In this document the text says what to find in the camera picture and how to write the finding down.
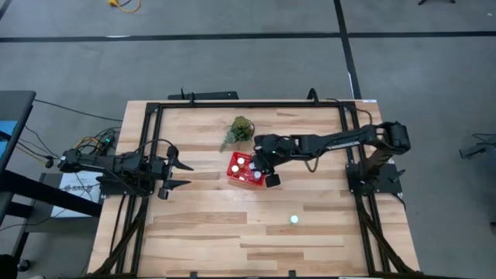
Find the yellow cable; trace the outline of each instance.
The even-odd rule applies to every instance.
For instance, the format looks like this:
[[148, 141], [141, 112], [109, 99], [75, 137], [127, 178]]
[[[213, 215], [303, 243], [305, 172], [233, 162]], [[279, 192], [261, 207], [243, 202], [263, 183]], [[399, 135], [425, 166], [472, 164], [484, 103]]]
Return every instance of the yellow cable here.
[[37, 160], [39, 161], [44, 167], [45, 167], [45, 162], [43, 162], [40, 158], [38, 157], [35, 157], [34, 155], [32, 155], [31, 153], [27, 152], [26, 150], [24, 150], [23, 148], [21, 147], [18, 147], [16, 146], [15, 148], [17, 148], [18, 150], [21, 150], [22, 152], [24, 152], [26, 155], [32, 157], [34, 160]]
[[119, 8], [123, 12], [135, 12], [141, 7], [141, 0], [138, 0], [138, 6], [134, 9], [124, 9], [123, 7], [121, 7], [121, 5], [119, 5], [119, 0], [108, 0], [108, 4], [110, 6]]
[[96, 146], [97, 147], [100, 147], [100, 142], [96, 138], [90, 137], [90, 136], [86, 136], [79, 143], [77, 143], [76, 146], [74, 146], [74, 148], [78, 148], [83, 142], [85, 142], [87, 140], [90, 140], [90, 141], [95, 142], [96, 143]]

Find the red box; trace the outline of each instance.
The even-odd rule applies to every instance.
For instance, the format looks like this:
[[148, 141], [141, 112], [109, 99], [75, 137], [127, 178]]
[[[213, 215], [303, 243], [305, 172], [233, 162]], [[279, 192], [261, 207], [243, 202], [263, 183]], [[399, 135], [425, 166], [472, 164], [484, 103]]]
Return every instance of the red box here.
[[[243, 167], [239, 168], [239, 171], [237, 174], [234, 174], [231, 168], [233, 166], [238, 165], [238, 158], [243, 158], [245, 160], [245, 164]], [[265, 181], [265, 174], [262, 174], [259, 180], [255, 180], [253, 176], [253, 172], [250, 169], [250, 161], [251, 161], [251, 156], [249, 154], [241, 153], [241, 152], [233, 152], [232, 157], [231, 157], [231, 162], [229, 163], [229, 166], [227, 167], [227, 176], [241, 182], [245, 182], [247, 184], [253, 184], [256, 186], [264, 186], [264, 181]]]

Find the white ball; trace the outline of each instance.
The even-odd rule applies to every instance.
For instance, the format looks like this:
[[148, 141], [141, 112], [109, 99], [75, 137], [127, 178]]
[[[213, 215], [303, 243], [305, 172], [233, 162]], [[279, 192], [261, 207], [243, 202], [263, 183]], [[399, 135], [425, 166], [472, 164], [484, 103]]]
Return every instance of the white ball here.
[[297, 217], [296, 215], [293, 215], [293, 216], [291, 217], [291, 222], [292, 222], [293, 224], [296, 224], [296, 223], [298, 222], [298, 217]]

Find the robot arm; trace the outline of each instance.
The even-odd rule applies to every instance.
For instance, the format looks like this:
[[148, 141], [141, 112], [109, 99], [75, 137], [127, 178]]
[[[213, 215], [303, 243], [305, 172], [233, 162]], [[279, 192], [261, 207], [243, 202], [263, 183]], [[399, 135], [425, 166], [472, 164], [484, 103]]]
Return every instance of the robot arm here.
[[129, 195], [148, 196], [155, 188], [154, 181], [164, 181], [160, 188], [158, 197], [168, 198], [169, 190], [190, 183], [190, 181], [172, 180], [172, 167], [186, 171], [193, 169], [182, 164], [179, 159], [179, 150], [175, 146], [167, 149], [167, 159], [156, 157], [144, 157], [136, 152], [122, 153], [116, 156], [96, 156], [84, 154], [76, 149], [64, 152], [57, 167], [65, 173], [77, 173], [79, 171], [95, 171], [103, 173], [97, 180], [113, 189], [117, 193]]
[[266, 174], [268, 187], [281, 183], [275, 169], [277, 165], [291, 160], [308, 161], [319, 158], [325, 152], [339, 150], [360, 144], [375, 146], [377, 150], [361, 164], [363, 179], [377, 176], [382, 165], [393, 155], [410, 150], [406, 127], [398, 122], [384, 122], [380, 125], [366, 125], [353, 131], [334, 133], [327, 136], [275, 134], [255, 136], [255, 168]]

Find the wooden table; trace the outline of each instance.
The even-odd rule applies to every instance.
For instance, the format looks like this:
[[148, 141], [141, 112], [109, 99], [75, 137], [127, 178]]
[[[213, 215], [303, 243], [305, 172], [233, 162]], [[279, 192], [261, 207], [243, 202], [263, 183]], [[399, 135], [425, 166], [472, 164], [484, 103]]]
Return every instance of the wooden table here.
[[[145, 106], [145, 101], [128, 102], [118, 153], [138, 147]], [[356, 106], [371, 112], [374, 123], [381, 122], [377, 103], [357, 101]], [[199, 276], [287, 276], [289, 270], [296, 270], [298, 276], [367, 274], [355, 202], [344, 171], [346, 152], [324, 154], [314, 174], [302, 162], [278, 166], [282, 184], [274, 188], [233, 183], [226, 177], [232, 151], [251, 153], [253, 148], [249, 142], [219, 152], [238, 115], [255, 123], [256, 134], [341, 131], [336, 108], [165, 109], [160, 138], [174, 143], [180, 160], [195, 171], [174, 172], [174, 178], [192, 183], [172, 191], [168, 201], [156, 194], [150, 197], [139, 276], [188, 276], [190, 271]], [[359, 117], [361, 125], [368, 123], [366, 114], [359, 112]], [[369, 155], [372, 150], [366, 147]], [[167, 144], [160, 143], [157, 153], [164, 156], [166, 151]], [[402, 204], [392, 195], [376, 196], [385, 237], [406, 264], [418, 270]], [[90, 272], [109, 254], [120, 200], [118, 196], [105, 200]], [[290, 225], [292, 215], [299, 217], [298, 224]], [[380, 270], [377, 244], [370, 238]], [[133, 244], [132, 240], [124, 271], [130, 269]]]

